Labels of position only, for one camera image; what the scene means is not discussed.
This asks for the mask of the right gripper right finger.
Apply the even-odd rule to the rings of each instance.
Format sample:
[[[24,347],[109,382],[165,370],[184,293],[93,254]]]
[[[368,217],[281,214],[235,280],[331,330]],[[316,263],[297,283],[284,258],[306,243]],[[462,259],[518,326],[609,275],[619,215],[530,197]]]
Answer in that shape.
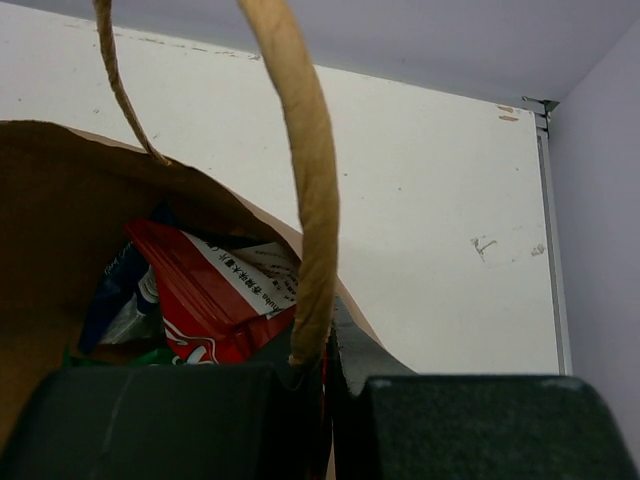
[[[340,479],[634,479],[604,400],[566,375],[420,375],[342,301],[327,397]]]

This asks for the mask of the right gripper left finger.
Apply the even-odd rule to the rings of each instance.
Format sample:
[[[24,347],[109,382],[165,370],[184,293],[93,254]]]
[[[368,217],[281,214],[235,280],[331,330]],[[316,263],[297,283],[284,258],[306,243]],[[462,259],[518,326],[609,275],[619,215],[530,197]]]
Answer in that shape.
[[[331,449],[322,371],[281,333],[248,361],[59,370],[1,456],[5,479],[322,479]]]

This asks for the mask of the dark blue crisps bag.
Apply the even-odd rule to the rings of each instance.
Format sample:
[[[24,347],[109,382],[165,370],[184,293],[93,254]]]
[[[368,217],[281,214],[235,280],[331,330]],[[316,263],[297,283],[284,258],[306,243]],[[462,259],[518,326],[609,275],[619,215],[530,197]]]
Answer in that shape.
[[[77,348],[156,338],[162,334],[159,295],[149,262],[127,241],[105,268],[89,305]]]

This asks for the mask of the brown paper bag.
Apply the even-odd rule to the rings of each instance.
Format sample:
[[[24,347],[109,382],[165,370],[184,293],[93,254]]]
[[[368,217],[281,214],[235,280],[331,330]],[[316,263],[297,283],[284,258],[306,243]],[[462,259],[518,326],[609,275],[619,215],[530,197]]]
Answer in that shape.
[[[338,286],[339,196],[324,95],[296,19],[284,1],[240,5],[280,97],[301,234],[301,310],[292,361],[309,366],[329,346]],[[225,219],[263,236],[275,228],[203,173],[163,157],[145,135],[117,65],[111,5],[95,5],[101,55],[116,100],[141,149],[111,147],[55,124],[1,126],[1,438],[49,375],[53,346],[72,311],[119,245],[121,228],[162,195],[210,229]]]

